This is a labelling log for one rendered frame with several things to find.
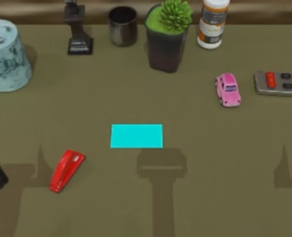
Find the teal rectangle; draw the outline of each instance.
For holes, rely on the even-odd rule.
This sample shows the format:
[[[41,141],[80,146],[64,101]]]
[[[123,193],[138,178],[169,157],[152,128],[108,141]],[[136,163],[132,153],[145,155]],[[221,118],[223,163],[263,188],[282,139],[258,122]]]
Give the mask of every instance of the teal rectangle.
[[[163,148],[161,124],[112,124],[111,148]]]

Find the car roof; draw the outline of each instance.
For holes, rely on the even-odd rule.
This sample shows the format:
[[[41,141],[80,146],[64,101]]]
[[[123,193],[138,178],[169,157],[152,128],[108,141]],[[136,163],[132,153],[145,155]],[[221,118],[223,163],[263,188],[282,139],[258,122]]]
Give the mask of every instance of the car roof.
[[[222,75],[223,81],[225,84],[236,84],[236,78],[232,73],[224,73]]]

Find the black plant pot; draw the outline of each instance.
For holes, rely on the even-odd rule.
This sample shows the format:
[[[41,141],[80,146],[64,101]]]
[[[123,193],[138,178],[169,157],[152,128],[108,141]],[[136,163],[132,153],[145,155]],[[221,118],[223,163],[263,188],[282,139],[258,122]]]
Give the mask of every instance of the black plant pot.
[[[166,35],[149,29],[146,20],[149,14],[161,4],[153,6],[145,19],[149,66],[156,70],[174,73],[178,70],[183,56],[187,31],[179,35]]]

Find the gray remote control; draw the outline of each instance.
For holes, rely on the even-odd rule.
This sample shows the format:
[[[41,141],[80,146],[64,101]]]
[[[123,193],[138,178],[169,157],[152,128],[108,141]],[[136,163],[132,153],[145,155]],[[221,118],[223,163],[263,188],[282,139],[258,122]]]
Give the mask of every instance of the gray remote control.
[[[257,71],[255,89],[262,95],[292,96],[292,73]]]

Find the black candle holder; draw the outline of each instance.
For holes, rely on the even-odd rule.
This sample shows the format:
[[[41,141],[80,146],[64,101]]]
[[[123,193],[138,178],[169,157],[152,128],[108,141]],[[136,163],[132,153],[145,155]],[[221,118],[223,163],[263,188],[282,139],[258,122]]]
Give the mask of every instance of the black candle holder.
[[[93,38],[83,29],[85,5],[77,5],[76,0],[65,0],[64,22],[72,30],[72,37],[68,44],[68,55],[91,55],[93,52]]]

